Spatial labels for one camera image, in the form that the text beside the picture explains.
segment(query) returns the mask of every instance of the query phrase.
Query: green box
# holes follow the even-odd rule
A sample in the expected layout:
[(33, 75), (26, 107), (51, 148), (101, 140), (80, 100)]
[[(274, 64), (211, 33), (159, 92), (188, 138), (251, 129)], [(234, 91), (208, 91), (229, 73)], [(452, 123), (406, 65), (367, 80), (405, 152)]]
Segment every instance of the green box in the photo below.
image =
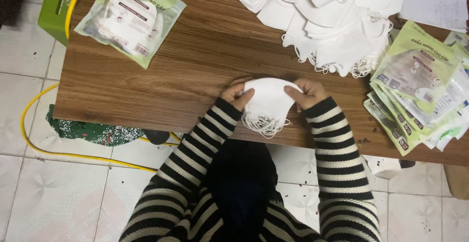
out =
[(69, 5), (70, 0), (44, 0), (38, 19), (38, 25), (64, 46), (68, 44), (65, 17)]

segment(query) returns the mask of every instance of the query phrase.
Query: black and white striped sleeve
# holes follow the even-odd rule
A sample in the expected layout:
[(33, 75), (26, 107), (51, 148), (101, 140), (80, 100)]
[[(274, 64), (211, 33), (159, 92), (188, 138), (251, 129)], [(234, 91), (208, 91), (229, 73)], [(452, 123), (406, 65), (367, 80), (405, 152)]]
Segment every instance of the black and white striped sleeve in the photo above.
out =
[(177, 239), (187, 239), (191, 215), (188, 203), (199, 191), (214, 154), (231, 136), (241, 115), (227, 101), (216, 100), (152, 177), (124, 228), (121, 242), (156, 241), (172, 233), (178, 234)]
[(320, 233), (327, 241), (380, 241), (377, 209), (350, 125), (332, 97), (305, 111), (316, 144)]

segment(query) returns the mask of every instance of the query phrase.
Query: handwritten paper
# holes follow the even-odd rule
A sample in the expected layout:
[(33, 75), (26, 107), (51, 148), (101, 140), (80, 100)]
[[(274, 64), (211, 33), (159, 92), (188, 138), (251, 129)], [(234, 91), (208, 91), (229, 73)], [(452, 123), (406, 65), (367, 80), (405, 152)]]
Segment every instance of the handwritten paper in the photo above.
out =
[(466, 32), (468, 8), (466, 0), (404, 0), (403, 19)]

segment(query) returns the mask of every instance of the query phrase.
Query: pile of packages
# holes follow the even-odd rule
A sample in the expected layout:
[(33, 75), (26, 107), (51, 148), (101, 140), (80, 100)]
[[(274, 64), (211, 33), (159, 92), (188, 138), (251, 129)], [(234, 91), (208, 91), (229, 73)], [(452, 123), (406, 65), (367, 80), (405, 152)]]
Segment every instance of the pile of packages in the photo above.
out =
[(363, 77), (389, 44), (392, 23), (404, 0), (239, 0), (266, 26), (286, 31), (300, 62), (318, 72)]
[(469, 36), (444, 43), (408, 21), (371, 78), (366, 109), (404, 156), (424, 143), (443, 151), (469, 127)]

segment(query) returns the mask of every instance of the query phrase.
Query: yellow hose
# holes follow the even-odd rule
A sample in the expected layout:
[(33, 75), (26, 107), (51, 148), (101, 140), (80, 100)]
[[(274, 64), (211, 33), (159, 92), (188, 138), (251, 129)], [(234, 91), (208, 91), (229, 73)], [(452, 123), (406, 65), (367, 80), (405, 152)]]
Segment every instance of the yellow hose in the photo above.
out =
[[(62, 156), (69, 156), (69, 157), (77, 157), (77, 158), (89, 158), (89, 159), (94, 159), (94, 160), (101, 160), (101, 161), (107, 161), (107, 162), (112, 162), (112, 163), (117, 163), (117, 164), (120, 164), (120, 165), (125, 165), (127, 167), (132, 167), (132, 168), (137, 168), (137, 169), (141, 169), (141, 170), (145, 170), (145, 171), (149, 171), (149, 172), (156, 172), (157, 170), (153, 170), (153, 169), (150, 169), (150, 168), (147, 168), (147, 167), (143, 167), (143, 166), (140, 166), (140, 165), (136, 165), (136, 164), (132, 164), (132, 163), (128, 163), (128, 162), (125, 162), (125, 161), (120, 161), (120, 160), (115, 160), (115, 159), (111, 159), (111, 158), (102, 158), (102, 157), (96, 157), (96, 156), (89, 156), (89, 155), (80, 155), (80, 154), (73, 154), (73, 153), (64, 153), (64, 152), (50, 152), (50, 151), (47, 151), (47, 150), (44, 150), (44, 149), (39, 149), (38, 147), (36, 147), (28, 138), (28, 135), (26, 135), (26, 129), (24, 128), (24, 118), (26, 117), (26, 113), (28, 113), (28, 110), (29, 108), (34, 104), (35, 101), (37, 101), (41, 96), (43, 96), (45, 93), (49, 92), (50, 90), (56, 88), (59, 84), (56, 83), (54, 85), (51, 85), (50, 87), (44, 89), (44, 91), (40, 92), (37, 96), (35, 96), (29, 103), (28, 105), (24, 108), (23, 110), (23, 113), (21, 114), (21, 119), (20, 119), (20, 126), (21, 126), (21, 135), (23, 136), (24, 140), (26, 141), (26, 144), (28, 146), (30, 146), (32, 149), (34, 150), (37, 150), (39, 152), (42, 152), (42, 153), (46, 153), (46, 154), (52, 154), (52, 155), (62, 155)], [(171, 136), (175, 137), (179, 142), (181, 141), (178, 137), (176, 137), (176, 135), (174, 135), (173, 132), (170, 132)], [(173, 146), (177, 146), (177, 144), (173, 144), (173, 143), (164, 143), (165, 145), (173, 145)]]
[(77, 0), (70, 0), (70, 5), (68, 6), (67, 16), (65, 17), (65, 35), (68, 37), (70, 36), (70, 21), (72, 19), (72, 13), (75, 9)]

